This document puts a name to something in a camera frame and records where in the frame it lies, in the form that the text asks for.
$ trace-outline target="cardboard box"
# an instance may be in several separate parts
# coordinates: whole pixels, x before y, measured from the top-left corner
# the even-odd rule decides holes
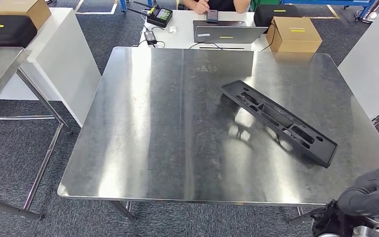
[[[315,53],[322,38],[308,18],[274,17],[266,40],[273,52]]]
[[[29,16],[39,30],[51,12],[44,0],[1,0],[0,15]]]

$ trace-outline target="stainless steel table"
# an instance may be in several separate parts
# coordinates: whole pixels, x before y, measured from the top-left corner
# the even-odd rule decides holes
[[[50,159],[51,153],[53,152],[53,148],[56,144],[57,138],[62,130],[63,125],[71,132],[70,128],[63,121],[60,115],[54,110],[54,108],[49,104],[49,102],[45,99],[43,94],[38,90],[38,88],[34,85],[31,79],[20,69],[21,64],[27,58],[28,54],[23,48],[20,47],[0,47],[0,92],[3,90],[5,85],[8,83],[9,79],[16,73],[20,79],[26,84],[26,86],[34,93],[34,95],[42,102],[42,104],[49,110],[52,114],[51,116],[15,116],[15,117],[0,117],[0,119],[4,120],[12,120],[12,119],[56,119],[59,122],[59,125],[56,129],[56,132],[53,136],[53,139],[50,143],[50,146],[47,150],[47,153],[44,157],[44,160],[41,164],[40,170],[37,173],[36,179],[31,187],[30,193],[25,201],[23,208],[18,208],[4,202],[0,201],[0,210],[6,211],[12,214],[20,215],[23,217],[27,217],[33,220],[39,220],[41,215],[38,213],[34,213],[30,211],[31,203],[34,199],[34,195],[37,191],[37,188],[40,184],[41,178],[44,174],[45,168],[47,166],[47,162]]]
[[[222,96],[238,79],[337,142],[332,165]],[[115,201],[319,206],[378,167],[379,134],[327,54],[116,47],[58,194],[122,211]]]

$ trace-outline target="person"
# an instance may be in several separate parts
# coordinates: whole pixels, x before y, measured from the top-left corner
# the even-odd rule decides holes
[[[248,10],[251,0],[182,0],[182,3],[198,14],[204,14],[210,9],[243,13]]]

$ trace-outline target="smartphone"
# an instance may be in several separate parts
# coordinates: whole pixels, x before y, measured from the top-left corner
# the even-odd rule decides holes
[[[210,10],[207,12],[207,23],[217,23],[219,13],[217,10]]]

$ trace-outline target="power adapter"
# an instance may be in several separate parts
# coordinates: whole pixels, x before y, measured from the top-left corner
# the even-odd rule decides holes
[[[156,37],[154,36],[153,31],[145,31],[145,38],[148,42],[148,45],[157,44]]]

